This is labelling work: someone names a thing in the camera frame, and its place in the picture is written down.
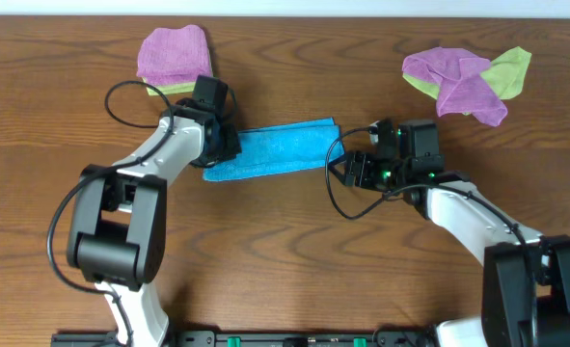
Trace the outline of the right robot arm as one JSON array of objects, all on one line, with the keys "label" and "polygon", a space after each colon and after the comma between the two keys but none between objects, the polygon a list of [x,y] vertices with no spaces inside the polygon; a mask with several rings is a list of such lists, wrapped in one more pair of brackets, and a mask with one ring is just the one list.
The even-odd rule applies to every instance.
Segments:
[{"label": "right robot arm", "polygon": [[448,231],[483,268],[481,313],[437,325],[434,346],[570,346],[570,237],[545,236],[484,198],[469,177],[445,168],[431,120],[365,127],[373,152],[325,157],[325,179],[403,198]]}]

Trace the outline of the blue microfiber cloth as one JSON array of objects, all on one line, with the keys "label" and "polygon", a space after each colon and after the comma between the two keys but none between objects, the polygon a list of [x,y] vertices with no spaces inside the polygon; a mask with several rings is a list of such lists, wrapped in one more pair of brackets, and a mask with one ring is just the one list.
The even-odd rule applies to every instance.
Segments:
[{"label": "blue microfiber cloth", "polygon": [[205,169],[203,179],[222,182],[322,168],[325,158],[344,154],[332,118],[241,131],[241,152]]}]

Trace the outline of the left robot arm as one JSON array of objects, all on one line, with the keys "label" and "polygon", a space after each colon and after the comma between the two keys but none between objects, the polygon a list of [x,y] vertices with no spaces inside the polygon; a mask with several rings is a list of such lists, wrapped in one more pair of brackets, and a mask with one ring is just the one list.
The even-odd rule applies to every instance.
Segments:
[{"label": "left robot arm", "polygon": [[152,134],[109,167],[90,165],[64,198],[75,203],[67,262],[81,271],[85,290],[104,296],[118,346],[161,346],[169,317],[154,279],[166,247],[167,192],[188,167],[207,169],[241,152],[221,80],[198,76],[191,96],[167,101]]}]

